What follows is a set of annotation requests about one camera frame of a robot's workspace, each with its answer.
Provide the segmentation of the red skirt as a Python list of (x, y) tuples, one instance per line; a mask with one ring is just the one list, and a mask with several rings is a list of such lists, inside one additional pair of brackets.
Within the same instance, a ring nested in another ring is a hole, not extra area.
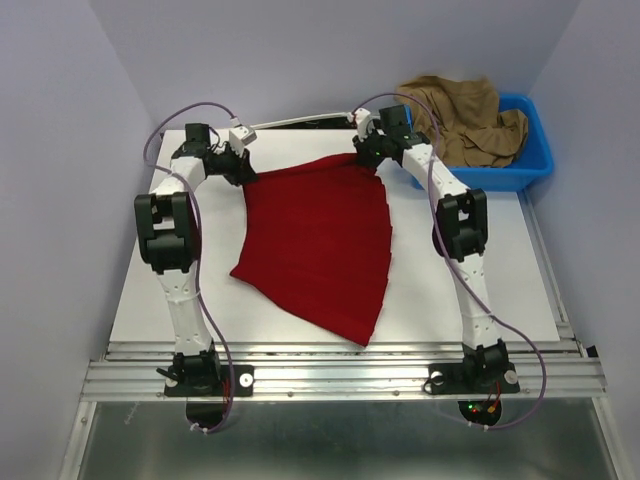
[(381, 314), (390, 208), (353, 153), (261, 173), (244, 185), (246, 234), (232, 277), (282, 310), (360, 346)]

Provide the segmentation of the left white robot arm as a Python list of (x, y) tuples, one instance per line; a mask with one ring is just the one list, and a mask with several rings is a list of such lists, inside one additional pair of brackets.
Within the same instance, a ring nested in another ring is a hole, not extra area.
[(187, 124), (185, 141), (172, 154), (160, 184), (134, 200), (140, 255), (159, 280), (175, 335), (172, 367), (162, 374), (188, 382), (199, 393), (215, 392), (223, 371), (205, 321), (199, 271), (202, 256), (201, 216), (195, 190), (209, 176), (241, 186), (257, 179), (248, 145), (256, 133), (234, 117), (224, 146), (213, 145), (206, 124)]

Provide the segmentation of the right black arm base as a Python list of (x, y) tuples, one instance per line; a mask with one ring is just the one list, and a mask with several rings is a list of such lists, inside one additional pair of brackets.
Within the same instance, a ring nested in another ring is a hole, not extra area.
[(515, 365), (510, 361), (506, 344), (476, 349), (463, 346), (459, 361), (436, 363), (429, 366), (429, 374), (422, 390), (429, 395), (471, 395), (520, 392)]

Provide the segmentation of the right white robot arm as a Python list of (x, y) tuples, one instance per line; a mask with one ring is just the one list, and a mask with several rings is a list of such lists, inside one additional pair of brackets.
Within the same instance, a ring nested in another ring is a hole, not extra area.
[(377, 168), (397, 162), (427, 191), (433, 242), (454, 278), (461, 314), (463, 363), (460, 378), (472, 390), (491, 384), (509, 369), (506, 345), (491, 317), (484, 275), (488, 241), (487, 196), (461, 182), (438, 158), (428, 138), (413, 130), (403, 105), (385, 108), (376, 121), (360, 107), (348, 114), (357, 130), (357, 163)]

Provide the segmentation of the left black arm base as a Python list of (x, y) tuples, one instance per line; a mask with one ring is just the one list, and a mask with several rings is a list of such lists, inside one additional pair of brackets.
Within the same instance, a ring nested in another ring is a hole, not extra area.
[(220, 362), (214, 351), (201, 351), (198, 355), (176, 353), (172, 363), (156, 372), (164, 379), (164, 395), (172, 398), (229, 397), (231, 387), (240, 398), (253, 395), (255, 369), (252, 365)]

